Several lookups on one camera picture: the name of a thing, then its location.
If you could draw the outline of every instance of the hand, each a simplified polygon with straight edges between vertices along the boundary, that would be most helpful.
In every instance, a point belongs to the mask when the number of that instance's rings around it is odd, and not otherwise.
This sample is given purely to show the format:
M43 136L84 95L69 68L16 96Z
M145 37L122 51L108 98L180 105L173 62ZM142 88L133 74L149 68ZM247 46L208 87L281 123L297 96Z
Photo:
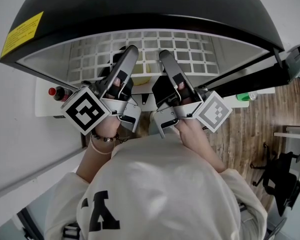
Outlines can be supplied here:
M116 77L113 85L120 86L120 79ZM108 98L114 99L115 97L108 94ZM116 116L107 116L95 127L95 133L101 137L113 138L117 134L120 123Z
M184 82L178 85L178 90L185 88ZM184 99L181 104L191 103L190 97ZM181 119L174 126L180 132L180 138L184 146L204 158L218 173L222 173L226 167L209 144L207 135L197 119Z

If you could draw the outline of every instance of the white wall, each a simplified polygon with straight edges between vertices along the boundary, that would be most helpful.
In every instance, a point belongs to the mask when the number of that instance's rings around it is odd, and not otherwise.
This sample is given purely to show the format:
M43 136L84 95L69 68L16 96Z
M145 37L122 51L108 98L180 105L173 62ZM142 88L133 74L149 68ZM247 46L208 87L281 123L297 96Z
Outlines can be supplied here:
M0 0L0 54L24 0ZM0 63L0 190L81 147L66 120L35 117L36 78Z
M287 51L300 44L300 0L261 0Z
M11 219L0 227L0 240L25 240L24 235Z
M279 216L275 201L272 205L273 206L268 213L268 223L276 226L282 220L282 217ZM282 235L275 239L285 240L286 238L289 238L292 240L300 240L300 194L293 209L291 210L289 207L286 208L284 217L287 217L287 220L280 231Z
M75 172L84 153L81 148L8 189L0 197L0 226L59 182L66 173Z
M40 230L42 235L45 234L47 210L55 188L56 185L53 185L26 207L31 218L33 219L35 225Z

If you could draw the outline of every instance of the yellow object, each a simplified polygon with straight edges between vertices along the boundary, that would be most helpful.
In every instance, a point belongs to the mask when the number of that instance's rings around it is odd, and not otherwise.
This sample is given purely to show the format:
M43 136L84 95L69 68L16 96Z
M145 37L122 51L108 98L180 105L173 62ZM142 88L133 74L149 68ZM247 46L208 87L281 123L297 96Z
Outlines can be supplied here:
M139 53L138 61L142 60L142 53ZM151 68L149 64L145 64L145 72L151 73ZM132 74L143 74L144 67L142 64L136 64L132 70ZM140 86L148 83L151 79L151 76L142 76L142 77L132 77L133 85Z
M3 46L1 57L35 36L43 13L44 12L40 12L39 14L33 16L21 25L17 26L8 34Z

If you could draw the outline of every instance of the white sweatshirt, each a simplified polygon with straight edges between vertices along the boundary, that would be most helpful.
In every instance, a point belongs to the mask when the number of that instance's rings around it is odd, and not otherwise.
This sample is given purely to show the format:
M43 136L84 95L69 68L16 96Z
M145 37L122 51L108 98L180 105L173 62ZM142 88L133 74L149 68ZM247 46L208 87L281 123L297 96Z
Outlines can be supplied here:
M91 184L66 174L48 208L45 239L62 239L76 221L84 240L261 240L267 212L236 170L217 173L167 134L119 145Z

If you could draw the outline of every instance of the black office chair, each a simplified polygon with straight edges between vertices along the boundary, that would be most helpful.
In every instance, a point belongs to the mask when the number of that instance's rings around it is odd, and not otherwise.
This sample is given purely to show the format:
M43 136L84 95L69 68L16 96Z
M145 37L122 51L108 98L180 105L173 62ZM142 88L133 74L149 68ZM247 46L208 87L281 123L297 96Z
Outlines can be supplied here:
M292 152L281 153L277 159L277 154L273 151L274 158L271 160L270 151L267 144L263 144L264 154L266 155L266 166L254 166L250 164L250 168L264 170L258 182L253 182L252 185L257 187L263 180L262 185L265 191L274 196L278 208L279 215L282 216L286 207L293 208L296 199L300 193L300 181L297 176L289 173L292 158L296 158L296 163L300 161L300 155L295 155ZM269 180L273 181L275 187L269 186Z

